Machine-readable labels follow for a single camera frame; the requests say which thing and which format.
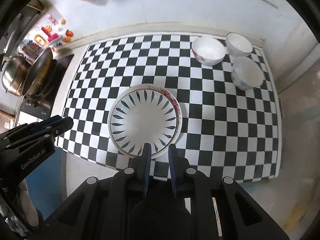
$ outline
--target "bowl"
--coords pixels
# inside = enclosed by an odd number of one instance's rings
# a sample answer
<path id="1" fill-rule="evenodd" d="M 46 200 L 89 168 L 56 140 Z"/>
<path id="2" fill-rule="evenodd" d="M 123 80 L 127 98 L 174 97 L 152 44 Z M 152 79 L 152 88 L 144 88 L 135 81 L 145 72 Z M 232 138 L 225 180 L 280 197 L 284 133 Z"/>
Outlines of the bowl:
<path id="1" fill-rule="evenodd" d="M 264 74 L 253 60 L 236 57 L 233 61 L 231 79 L 238 88 L 247 90 L 261 86 Z"/>
<path id="2" fill-rule="evenodd" d="M 175 143 L 182 128 L 176 98 L 152 84 L 133 86 L 121 94 L 108 116 L 110 139 L 117 150 L 131 158 L 141 155 L 145 143 L 151 158 L 159 157 Z"/>
<path id="3" fill-rule="evenodd" d="M 233 57 L 247 57 L 253 51 L 250 41 L 237 33 L 227 35 L 226 46 L 229 54 Z"/>
<path id="4" fill-rule="evenodd" d="M 224 59 L 227 52 L 220 41 L 211 37 L 195 39 L 191 48 L 196 60 L 206 66 L 217 65 Z"/>

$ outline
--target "gas stove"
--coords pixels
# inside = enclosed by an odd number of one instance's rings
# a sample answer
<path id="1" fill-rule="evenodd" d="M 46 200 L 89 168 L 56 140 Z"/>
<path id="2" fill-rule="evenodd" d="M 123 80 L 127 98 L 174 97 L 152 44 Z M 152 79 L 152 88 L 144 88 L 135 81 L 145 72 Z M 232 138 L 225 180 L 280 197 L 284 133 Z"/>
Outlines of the gas stove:
<path id="1" fill-rule="evenodd" d="M 64 74 L 74 54 L 54 60 L 43 86 L 31 97 L 24 99 L 21 111 L 42 120 L 50 118 L 52 106 Z"/>

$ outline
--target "white bowl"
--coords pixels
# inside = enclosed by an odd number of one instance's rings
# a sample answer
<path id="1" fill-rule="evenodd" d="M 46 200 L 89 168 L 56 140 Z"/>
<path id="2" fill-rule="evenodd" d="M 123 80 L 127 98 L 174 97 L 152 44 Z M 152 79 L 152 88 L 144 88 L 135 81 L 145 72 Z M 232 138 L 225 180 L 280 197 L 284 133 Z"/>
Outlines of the white bowl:
<path id="1" fill-rule="evenodd" d="M 193 41 L 192 51 L 196 60 L 206 66 L 217 65 L 224 59 L 227 52 L 220 41 L 205 36 Z"/>
<path id="2" fill-rule="evenodd" d="M 236 57 L 233 61 L 231 79 L 238 88 L 247 90 L 261 86 L 264 74 L 253 60 Z"/>
<path id="3" fill-rule="evenodd" d="M 227 35 L 226 46 L 229 54 L 233 57 L 247 57 L 253 51 L 250 41 L 237 33 Z"/>

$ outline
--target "screw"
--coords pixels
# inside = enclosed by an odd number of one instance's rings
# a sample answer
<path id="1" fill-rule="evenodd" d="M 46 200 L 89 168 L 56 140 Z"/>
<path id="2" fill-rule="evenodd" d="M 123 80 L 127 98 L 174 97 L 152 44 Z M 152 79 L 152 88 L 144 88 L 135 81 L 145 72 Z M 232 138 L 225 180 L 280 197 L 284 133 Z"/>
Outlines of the screw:
<path id="1" fill-rule="evenodd" d="M 224 183 L 227 183 L 227 184 L 232 184 L 233 183 L 233 178 L 231 177 L 225 177 L 223 179 Z"/>
<path id="2" fill-rule="evenodd" d="M 188 168 L 187 169 L 187 173 L 192 175 L 192 174 L 195 174 L 196 173 L 196 170 L 194 168 Z"/>
<path id="3" fill-rule="evenodd" d="M 97 181 L 97 179 L 95 177 L 90 177 L 87 179 L 87 183 L 88 184 L 95 184 Z"/>
<path id="4" fill-rule="evenodd" d="M 134 172 L 134 169 L 133 168 L 126 168 L 125 170 L 124 170 L 124 173 L 125 174 L 132 174 Z"/>

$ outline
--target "checkered tablecloth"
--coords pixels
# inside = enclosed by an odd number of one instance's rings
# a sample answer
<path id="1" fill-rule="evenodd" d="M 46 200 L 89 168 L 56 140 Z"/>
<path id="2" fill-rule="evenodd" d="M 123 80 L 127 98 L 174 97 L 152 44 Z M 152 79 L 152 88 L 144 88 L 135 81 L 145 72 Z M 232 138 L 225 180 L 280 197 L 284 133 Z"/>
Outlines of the checkered tablecloth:
<path id="1" fill-rule="evenodd" d="M 231 56 L 213 67 L 195 60 L 190 48 L 197 37 L 151 34 L 90 46 L 64 109 L 74 126 L 57 145 L 103 166 L 128 167 L 131 159 L 110 139 L 108 114 L 122 92 L 151 83 L 177 98 L 183 122 L 176 147 L 195 169 L 214 179 L 230 176 L 238 182 L 273 178 L 281 150 L 279 106 L 262 51 L 255 48 L 249 57 L 261 67 L 265 81 L 242 91 L 231 80 Z M 170 178 L 168 153 L 152 160 L 150 174 Z"/>

